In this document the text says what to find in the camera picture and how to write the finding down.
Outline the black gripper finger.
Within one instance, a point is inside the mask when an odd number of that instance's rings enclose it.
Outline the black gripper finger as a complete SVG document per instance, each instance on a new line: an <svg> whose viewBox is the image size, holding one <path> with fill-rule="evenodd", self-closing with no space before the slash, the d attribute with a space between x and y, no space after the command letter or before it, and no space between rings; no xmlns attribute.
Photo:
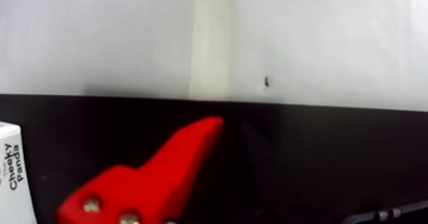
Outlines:
<svg viewBox="0 0 428 224"><path fill-rule="evenodd" d="M261 211L271 223L314 223L313 182L300 166L289 141L269 141L253 125L242 122L245 154Z"/></svg>

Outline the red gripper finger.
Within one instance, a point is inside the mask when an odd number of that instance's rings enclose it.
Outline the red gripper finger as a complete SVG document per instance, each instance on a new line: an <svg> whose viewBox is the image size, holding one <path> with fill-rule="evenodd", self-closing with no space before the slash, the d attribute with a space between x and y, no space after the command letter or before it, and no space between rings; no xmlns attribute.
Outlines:
<svg viewBox="0 0 428 224"><path fill-rule="evenodd" d="M75 190L57 211L59 223L166 223L182 215L223 118L178 129L138 168L115 165Z"/></svg>

